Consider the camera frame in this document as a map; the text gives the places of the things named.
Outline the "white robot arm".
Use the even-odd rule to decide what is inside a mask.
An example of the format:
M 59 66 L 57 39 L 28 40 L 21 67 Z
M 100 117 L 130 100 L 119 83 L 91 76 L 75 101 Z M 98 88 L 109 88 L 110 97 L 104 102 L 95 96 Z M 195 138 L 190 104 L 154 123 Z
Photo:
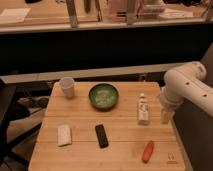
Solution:
M 198 61 L 171 68 L 165 73 L 165 86 L 159 94 L 163 124 L 169 123 L 185 99 L 213 117 L 213 88 L 203 82 L 206 75 L 205 66 Z

